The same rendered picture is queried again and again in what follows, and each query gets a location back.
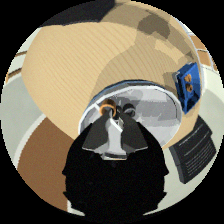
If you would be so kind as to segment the blue crate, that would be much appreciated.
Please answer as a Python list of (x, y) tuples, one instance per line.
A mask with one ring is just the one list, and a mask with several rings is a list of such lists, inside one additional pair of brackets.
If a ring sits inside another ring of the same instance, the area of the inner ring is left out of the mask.
[[(190, 83), (184, 81), (184, 77), (188, 74), (191, 75)], [(175, 82), (178, 100), (181, 103), (182, 111), (186, 115), (200, 99), (201, 88), (197, 63), (188, 61), (182, 68), (172, 74), (172, 78)], [(192, 84), (193, 89), (191, 92), (186, 91), (185, 85), (187, 83), (190, 85)]]

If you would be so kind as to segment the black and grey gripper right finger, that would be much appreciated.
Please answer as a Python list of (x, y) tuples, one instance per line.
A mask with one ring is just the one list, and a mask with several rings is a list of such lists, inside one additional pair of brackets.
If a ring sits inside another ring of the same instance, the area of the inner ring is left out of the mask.
[(159, 166), (164, 176), (168, 175), (169, 170), (165, 164), (164, 153), (157, 139), (140, 122), (118, 107), (116, 116), (119, 118), (119, 126), (122, 128), (121, 149), (126, 152), (126, 156), (135, 152), (136, 159), (149, 160)]

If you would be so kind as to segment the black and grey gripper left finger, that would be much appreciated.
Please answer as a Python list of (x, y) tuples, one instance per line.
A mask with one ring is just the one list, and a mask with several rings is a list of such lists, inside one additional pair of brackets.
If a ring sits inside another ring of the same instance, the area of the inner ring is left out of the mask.
[(111, 118), (114, 110), (110, 108), (93, 123), (90, 123), (72, 143), (66, 159), (63, 175), (67, 175), (69, 169), (79, 161), (93, 159), (94, 153), (99, 153), (102, 159), (105, 151), (109, 149), (110, 140), (108, 129), (111, 126)]

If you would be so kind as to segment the bronze bushing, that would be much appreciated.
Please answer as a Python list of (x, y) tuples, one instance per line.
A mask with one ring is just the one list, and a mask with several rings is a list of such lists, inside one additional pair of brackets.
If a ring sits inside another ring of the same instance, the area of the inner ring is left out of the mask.
[(102, 105), (101, 105), (101, 107), (100, 107), (100, 109), (99, 109), (100, 115), (102, 115), (102, 114), (104, 114), (105, 112), (108, 111), (108, 110), (106, 110), (104, 108), (104, 106), (110, 106), (110, 107), (112, 107), (114, 109), (114, 113), (113, 113), (113, 116), (112, 116), (112, 117), (114, 117), (115, 114), (116, 114), (116, 103), (113, 100), (111, 100), (111, 99), (104, 100)]
[(189, 92), (192, 91), (192, 88), (193, 88), (192, 85), (190, 85), (190, 84), (187, 83), (187, 84), (185, 85), (185, 87), (186, 87), (186, 90), (187, 90), (187, 91), (189, 91)]
[(191, 75), (188, 74), (186, 77), (184, 77), (184, 81), (190, 82), (191, 81)]

